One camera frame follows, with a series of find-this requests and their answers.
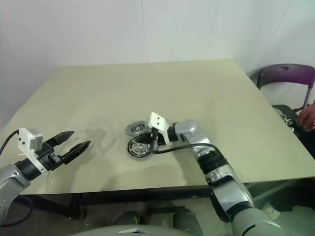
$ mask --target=human hand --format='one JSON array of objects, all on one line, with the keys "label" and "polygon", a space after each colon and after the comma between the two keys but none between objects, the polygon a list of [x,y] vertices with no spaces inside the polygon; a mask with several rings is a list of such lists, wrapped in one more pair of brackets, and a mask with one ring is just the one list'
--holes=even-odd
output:
[{"label": "human hand", "polygon": [[304,126],[304,128],[309,129],[312,127],[315,120],[315,103],[306,107],[301,111],[299,117],[299,123]]}]

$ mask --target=floor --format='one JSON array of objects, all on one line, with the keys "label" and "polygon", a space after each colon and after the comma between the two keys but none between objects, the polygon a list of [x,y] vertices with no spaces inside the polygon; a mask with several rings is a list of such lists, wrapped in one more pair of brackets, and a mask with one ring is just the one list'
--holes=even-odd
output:
[{"label": "floor", "polygon": [[[34,211],[22,224],[10,228],[0,228],[2,236],[67,236],[81,231],[111,225],[126,211],[143,213],[151,207],[185,206],[194,213],[204,236],[231,236],[231,225],[221,222],[209,199],[185,199],[171,202],[125,203],[87,206],[87,218],[82,221],[71,221],[62,216]],[[13,221],[27,211],[26,207],[14,205],[7,220]],[[152,225],[172,227],[173,214],[153,214],[145,217]],[[315,235],[315,212],[306,207],[295,206],[293,212],[283,212],[276,221],[286,228],[292,236]]]}]

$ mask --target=white wall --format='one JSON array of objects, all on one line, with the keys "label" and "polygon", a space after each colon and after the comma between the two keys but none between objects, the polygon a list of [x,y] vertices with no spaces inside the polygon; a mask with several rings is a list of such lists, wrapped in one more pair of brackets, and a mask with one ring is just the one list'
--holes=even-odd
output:
[{"label": "white wall", "polygon": [[[2,125],[57,65],[233,57],[248,74],[315,66],[314,9],[314,0],[0,0]],[[303,101],[299,86],[268,87],[272,103]]]}]

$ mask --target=beige tabletop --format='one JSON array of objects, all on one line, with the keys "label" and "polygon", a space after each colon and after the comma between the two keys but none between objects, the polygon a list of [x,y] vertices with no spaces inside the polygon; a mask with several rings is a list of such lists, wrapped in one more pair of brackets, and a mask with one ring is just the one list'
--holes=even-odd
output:
[{"label": "beige tabletop", "polygon": [[[126,126],[150,112],[169,124],[192,118],[217,145],[243,182],[315,176],[315,161],[231,59],[58,68],[0,133],[36,127],[48,139],[75,134],[57,153],[91,140],[68,165],[32,181],[25,194],[95,192],[205,185],[189,150],[146,161],[126,153]],[[0,157],[15,163],[17,141]]]}]

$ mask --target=chair backrest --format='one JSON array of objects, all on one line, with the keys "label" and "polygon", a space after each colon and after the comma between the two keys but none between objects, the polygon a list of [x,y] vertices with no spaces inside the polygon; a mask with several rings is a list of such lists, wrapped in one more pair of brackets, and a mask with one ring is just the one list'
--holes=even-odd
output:
[{"label": "chair backrest", "polygon": [[277,83],[291,82],[308,85],[313,88],[315,80],[315,69],[309,65],[299,64],[275,64],[262,69],[258,76],[257,87]]}]

